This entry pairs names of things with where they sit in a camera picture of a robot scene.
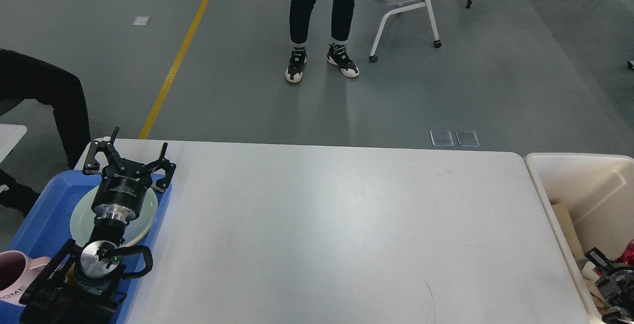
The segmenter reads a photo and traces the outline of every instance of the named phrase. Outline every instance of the white table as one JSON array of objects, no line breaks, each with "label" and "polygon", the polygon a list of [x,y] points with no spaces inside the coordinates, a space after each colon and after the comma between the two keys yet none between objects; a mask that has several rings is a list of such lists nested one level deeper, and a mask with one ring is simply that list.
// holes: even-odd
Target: white table
[{"label": "white table", "polygon": [[[161,141],[118,139],[150,162]],[[586,324],[513,153],[169,142],[129,324]]]},{"label": "white table", "polygon": [[0,123],[0,162],[13,150],[25,133],[27,133],[26,126]]}]

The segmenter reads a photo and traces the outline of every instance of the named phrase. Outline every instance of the black and white sneaker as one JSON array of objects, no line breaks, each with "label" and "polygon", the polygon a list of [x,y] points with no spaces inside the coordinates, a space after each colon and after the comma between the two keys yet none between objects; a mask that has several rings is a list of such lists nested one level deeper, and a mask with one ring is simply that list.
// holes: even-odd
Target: black and white sneaker
[{"label": "black and white sneaker", "polygon": [[288,61],[288,67],[286,68],[286,73],[284,73],[288,82],[298,83],[302,80],[302,76],[304,75],[304,64],[306,64],[306,61],[308,61],[306,48],[293,48],[290,60]]},{"label": "black and white sneaker", "polygon": [[359,76],[359,68],[346,53],[346,46],[330,44],[326,60],[330,62],[330,64],[339,66],[341,73],[348,78],[356,78]]}]

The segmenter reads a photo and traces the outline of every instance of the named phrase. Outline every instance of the blue tray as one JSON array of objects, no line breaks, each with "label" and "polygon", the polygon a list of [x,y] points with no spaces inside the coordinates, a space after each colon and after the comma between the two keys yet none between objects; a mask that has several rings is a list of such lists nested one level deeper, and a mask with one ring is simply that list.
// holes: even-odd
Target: blue tray
[{"label": "blue tray", "polygon": [[[154,180],[160,177],[161,175],[152,175]],[[66,240],[72,238],[70,236],[70,216],[75,205],[90,189],[99,185],[100,181],[100,175],[83,175],[80,170],[67,170],[55,175],[46,184],[33,210],[18,229],[7,250],[20,250],[32,259],[41,256],[53,257]],[[152,248],[152,243],[156,239],[163,216],[165,216],[170,192],[171,187],[163,194],[157,193],[157,215],[150,231],[137,243],[138,245]],[[144,267],[141,255],[124,257],[122,263],[127,265],[126,272],[130,272],[131,269],[136,272]],[[125,322],[138,283],[139,279],[119,282],[117,292],[127,293],[127,299],[112,317],[111,324]],[[0,323],[18,324],[23,310],[24,307],[0,302]]]}]

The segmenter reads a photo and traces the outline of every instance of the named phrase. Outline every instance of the white plate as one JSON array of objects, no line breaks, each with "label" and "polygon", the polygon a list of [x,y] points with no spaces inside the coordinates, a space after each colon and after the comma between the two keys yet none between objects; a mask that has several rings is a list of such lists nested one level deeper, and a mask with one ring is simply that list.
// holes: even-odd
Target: white plate
[{"label": "white plate", "polygon": [[[77,245],[84,246],[90,240],[90,235],[93,233],[95,227],[95,213],[93,213],[93,200],[97,194],[96,186],[86,195],[84,195],[73,214],[70,216],[70,234],[73,236],[73,240],[77,241]],[[143,207],[141,208],[141,215],[135,220],[132,220],[125,229],[123,235],[125,242],[121,247],[132,246],[145,236],[150,231],[154,217],[157,214],[159,200],[157,199],[154,190],[148,189],[145,193],[145,199],[143,200]]]}]

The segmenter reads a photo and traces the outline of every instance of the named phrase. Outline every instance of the white bin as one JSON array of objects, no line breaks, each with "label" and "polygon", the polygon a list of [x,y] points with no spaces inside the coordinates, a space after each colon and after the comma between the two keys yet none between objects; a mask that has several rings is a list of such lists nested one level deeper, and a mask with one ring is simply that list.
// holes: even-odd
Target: white bin
[{"label": "white bin", "polygon": [[568,207],[584,252],[596,247],[615,259],[634,239],[634,160],[617,155],[532,153],[525,161],[591,323],[600,324],[601,315],[550,205]]}]

